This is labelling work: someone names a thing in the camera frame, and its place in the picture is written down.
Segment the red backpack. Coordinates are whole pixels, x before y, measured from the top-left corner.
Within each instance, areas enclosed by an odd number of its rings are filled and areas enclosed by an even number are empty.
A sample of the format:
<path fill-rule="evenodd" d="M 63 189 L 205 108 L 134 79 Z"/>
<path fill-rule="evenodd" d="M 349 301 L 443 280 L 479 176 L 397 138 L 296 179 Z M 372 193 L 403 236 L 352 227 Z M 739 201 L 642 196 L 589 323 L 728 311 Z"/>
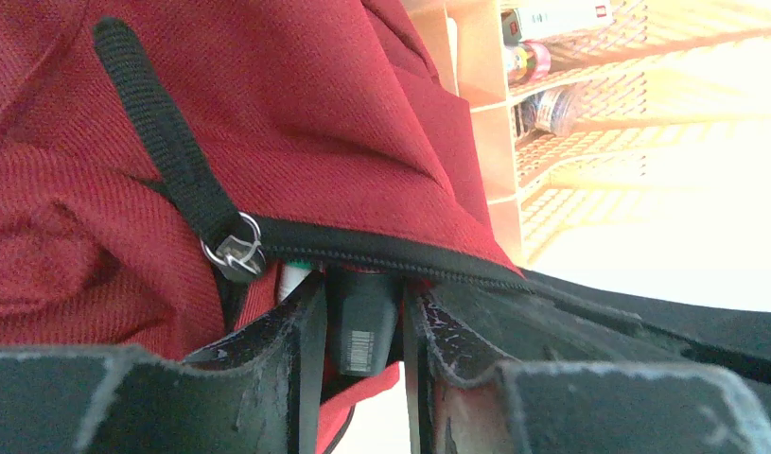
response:
<path fill-rule="evenodd" d="M 281 303 L 284 264 L 521 274 L 465 101 L 396 1 L 0 1 L 0 348 L 170 361 Z M 390 388 L 324 368 L 316 449 Z"/>

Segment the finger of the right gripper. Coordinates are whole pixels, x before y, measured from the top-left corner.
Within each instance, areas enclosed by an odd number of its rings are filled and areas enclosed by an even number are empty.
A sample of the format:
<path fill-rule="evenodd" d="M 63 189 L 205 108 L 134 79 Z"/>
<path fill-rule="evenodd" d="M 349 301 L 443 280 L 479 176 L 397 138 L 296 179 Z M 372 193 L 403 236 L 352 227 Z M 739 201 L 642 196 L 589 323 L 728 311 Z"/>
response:
<path fill-rule="evenodd" d="M 504 359 L 675 361 L 723 367 L 771 389 L 771 313 L 689 306 L 548 275 L 427 277 L 439 367 L 471 382 Z"/>

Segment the green white glue stick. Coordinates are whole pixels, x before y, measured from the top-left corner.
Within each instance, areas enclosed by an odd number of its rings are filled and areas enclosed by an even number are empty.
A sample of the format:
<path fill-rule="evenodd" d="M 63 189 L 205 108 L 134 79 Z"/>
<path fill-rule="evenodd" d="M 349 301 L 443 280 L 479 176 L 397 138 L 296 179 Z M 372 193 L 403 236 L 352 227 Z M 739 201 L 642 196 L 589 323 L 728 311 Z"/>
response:
<path fill-rule="evenodd" d="M 312 273 L 313 268 L 305 262 L 288 262 L 281 268 L 277 284 L 277 302 L 284 302 Z"/>

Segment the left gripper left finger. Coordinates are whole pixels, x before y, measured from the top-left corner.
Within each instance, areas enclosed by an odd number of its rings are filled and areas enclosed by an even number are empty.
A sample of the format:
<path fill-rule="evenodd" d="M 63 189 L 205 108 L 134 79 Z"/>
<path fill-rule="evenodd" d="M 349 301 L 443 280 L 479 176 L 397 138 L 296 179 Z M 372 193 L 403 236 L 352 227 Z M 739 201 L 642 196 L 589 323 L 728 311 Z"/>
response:
<path fill-rule="evenodd" d="M 0 348 L 0 453 L 312 453 L 323 279 L 189 355 L 138 346 Z"/>

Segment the pink black highlighter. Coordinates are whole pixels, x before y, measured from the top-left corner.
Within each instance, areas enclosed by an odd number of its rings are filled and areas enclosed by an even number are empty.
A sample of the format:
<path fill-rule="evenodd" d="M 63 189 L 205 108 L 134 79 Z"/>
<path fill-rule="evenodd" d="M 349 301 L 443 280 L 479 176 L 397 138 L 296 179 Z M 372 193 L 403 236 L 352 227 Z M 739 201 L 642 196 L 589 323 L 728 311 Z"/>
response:
<path fill-rule="evenodd" d="M 376 376 L 386 368 L 402 297 L 402 279 L 330 268 L 325 275 L 330 356 L 338 371 Z"/>

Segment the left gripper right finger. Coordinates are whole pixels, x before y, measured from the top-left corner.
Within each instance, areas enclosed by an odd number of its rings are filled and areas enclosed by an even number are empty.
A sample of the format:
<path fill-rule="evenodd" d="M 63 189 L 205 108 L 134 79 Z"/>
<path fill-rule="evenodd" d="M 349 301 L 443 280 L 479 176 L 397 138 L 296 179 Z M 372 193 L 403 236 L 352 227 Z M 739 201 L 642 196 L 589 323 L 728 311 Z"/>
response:
<path fill-rule="evenodd" d="M 431 350 L 424 286 L 404 296 L 415 453 L 771 453 L 771 389 L 719 366 L 504 359 L 460 381 Z"/>

